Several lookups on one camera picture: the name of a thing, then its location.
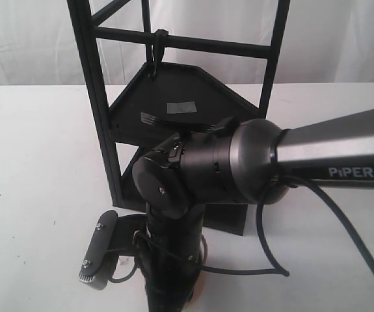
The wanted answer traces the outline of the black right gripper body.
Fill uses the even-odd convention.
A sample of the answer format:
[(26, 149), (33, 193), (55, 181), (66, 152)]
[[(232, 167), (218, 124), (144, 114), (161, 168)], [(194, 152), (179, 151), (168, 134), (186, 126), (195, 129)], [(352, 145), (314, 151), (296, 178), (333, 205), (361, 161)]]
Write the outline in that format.
[(177, 220), (152, 209), (117, 218), (111, 248), (135, 258), (149, 311), (182, 311), (192, 300), (202, 264), (204, 211), (199, 204)]

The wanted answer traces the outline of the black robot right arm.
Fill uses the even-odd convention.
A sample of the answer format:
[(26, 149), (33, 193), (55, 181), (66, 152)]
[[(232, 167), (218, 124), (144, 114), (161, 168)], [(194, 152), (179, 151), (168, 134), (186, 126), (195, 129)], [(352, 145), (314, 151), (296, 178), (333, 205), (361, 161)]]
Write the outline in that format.
[[(290, 188), (307, 187), (336, 215), (374, 275), (374, 258), (323, 187), (374, 189), (374, 109), (296, 129), (265, 119), (217, 125), (178, 124), (142, 114), (146, 124), (176, 134), (141, 156), (133, 180), (146, 202), (131, 236), (150, 311), (181, 311), (201, 272), (287, 276), (263, 230), (263, 208)], [(256, 205), (256, 231), (268, 269), (223, 270), (204, 265), (207, 204)]]

